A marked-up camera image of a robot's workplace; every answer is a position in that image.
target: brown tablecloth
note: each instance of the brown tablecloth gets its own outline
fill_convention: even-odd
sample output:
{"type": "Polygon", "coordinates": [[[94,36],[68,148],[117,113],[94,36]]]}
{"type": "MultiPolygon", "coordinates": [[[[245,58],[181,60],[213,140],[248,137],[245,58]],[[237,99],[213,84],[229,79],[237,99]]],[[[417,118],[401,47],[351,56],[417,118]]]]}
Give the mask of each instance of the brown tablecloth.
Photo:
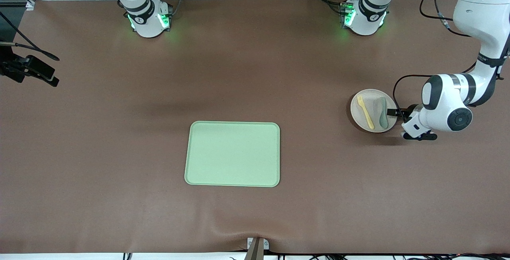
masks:
{"type": "MultiPolygon", "coordinates": [[[[439,0],[446,15],[455,3],[439,0]]],[[[510,252],[507,81],[435,142],[349,119],[362,89],[476,59],[477,40],[418,4],[394,0],[361,37],[320,0],[184,0],[171,32],[143,39],[113,1],[37,2],[20,29],[62,59],[43,58],[61,81],[0,78],[0,251],[227,251],[262,236],[286,253],[510,252]],[[196,120],[279,124],[279,185],[186,184],[196,120]]],[[[401,83],[402,106],[425,80],[401,83]]]]}

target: white plate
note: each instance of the white plate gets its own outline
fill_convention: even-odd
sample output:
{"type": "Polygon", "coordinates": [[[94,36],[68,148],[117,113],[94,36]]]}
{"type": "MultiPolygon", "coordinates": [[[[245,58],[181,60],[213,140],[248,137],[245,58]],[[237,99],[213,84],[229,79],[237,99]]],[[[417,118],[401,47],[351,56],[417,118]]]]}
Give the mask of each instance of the white plate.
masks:
{"type": "Polygon", "coordinates": [[[382,113],[382,107],[380,104],[379,98],[386,98],[386,109],[397,109],[397,106],[393,102],[392,98],[387,95],[383,91],[378,91],[377,89],[365,89],[357,93],[351,101],[351,115],[354,121],[361,127],[362,129],[370,132],[385,132],[390,130],[395,123],[397,122],[396,116],[387,116],[388,118],[388,128],[383,128],[379,124],[379,118],[382,113]],[[365,107],[367,108],[368,114],[374,123],[375,129],[370,129],[368,127],[367,119],[365,118],[365,114],[363,113],[363,109],[361,106],[357,104],[357,96],[361,95],[363,97],[363,101],[365,102],[365,107]]]}

